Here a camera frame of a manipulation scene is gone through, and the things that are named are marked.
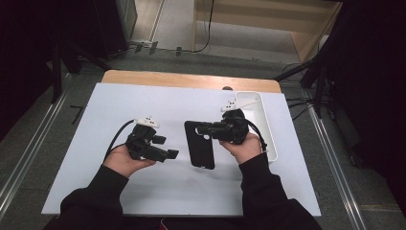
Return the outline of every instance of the gray floor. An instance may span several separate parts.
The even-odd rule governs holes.
[[[167,9],[176,9],[174,5],[169,3],[181,4],[182,1],[166,1]],[[163,11],[155,40],[159,41],[161,48],[172,49],[176,46],[182,46],[186,49],[187,44],[190,43],[188,39],[184,38],[186,37],[184,34],[178,34],[178,39],[175,36],[176,33],[168,34],[168,31],[163,29],[170,25],[168,22],[174,20],[171,18],[172,14],[169,11]],[[220,26],[220,29],[213,28],[214,38],[211,47],[205,50],[203,54],[182,54],[181,57],[176,57],[173,52],[157,51],[154,55],[149,55],[148,49],[143,49],[140,53],[128,52],[122,54],[113,60],[107,61],[107,63],[114,69],[122,70],[271,79],[280,74],[286,64],[298,61],[290,37],[286,35],[286,32],[262,32],[255,29],[241,31],[241,28],[229,27],[227,29],[228,35],[233,34],[234,39],[228,39],[227,43],[224,43],[221,41],[224,34],[220,33],[222,31],[221,27],[224,28],[224,25],[218,26]],[[275,43],[266,43],[269,36],[260,38],[260,35],[264,35],[264,33],[270,33],[269,36],[274,37],[272,40]],[[255,34],[259,36],[256,38],[249,36]],[[252,41],[249,37],[254,39],[255,42],[244,42],[246,40]],[[198,40],[203,43],[204,34]],[[267,47],[269,50],[258,48],[256,45]],[[41,215],[40,212],[49,192],[49,187],[55,179],[64,154],[79,124],[79,120],[73,123],[78,116],[79,110],[71,107],[71,105],[86,107],[92,90],[96,82],[101,81],[102,75],[103,71],[100,68],[84,61],[80,75],[70,75],[68,77],[68,81],[70,80],[71,83],[69,87],[65,85],[65,88],[67,88],[66,99],[46,138],[40,145],[24,180],[16,191],[11,205],[1,219],[0,229],[42,229],[51,218]],[[285,94],[286,98],[304,96],[303,90],[298,84],[301,77],[302,75],[298,74],[281,82],[282,93]],[[35,105],[0,143],[0,157],[2,159],[0,162],[0,186],[5,185],[29,145],[31,138],[50,107],[49,101],[51,98],[52,88],[36,101]],[[299,106],[292,108],[292,117],[299,114],[302,109]],[[329,119],[327,114],[324,114],[323,122],[327,127],[330,140],[337,152],[341,167],[368,229],[406,229],[405,217],[402,216],[396,206],[385,180],[374,171],[355,168],[350,163],[348,150],[337,126]],[[322,216],[317,220],[324,229],[351,229],[343,199],[337,189],[325,152],[308,111],[295,120],[294,125],[322,211]]]

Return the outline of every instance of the wooden edge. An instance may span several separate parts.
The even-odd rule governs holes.
[[[229,86],[235,91],[281,93],[280,85],[275,80],[243,79],[148,71],[109,70],[105,72],[101,82],[220,90],[224,86]]]

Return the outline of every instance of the black jacket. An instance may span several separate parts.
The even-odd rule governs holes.
[[[85,189],[66,196],[59,218],[48,223],[53,229],[155,229],[161,220],[172,229],[321,229],[296,200],[287,199],[281,179],[269,171],[263,155],[239,165],[242,218],[123,218],[120,194],[128,178],[101,166]]]

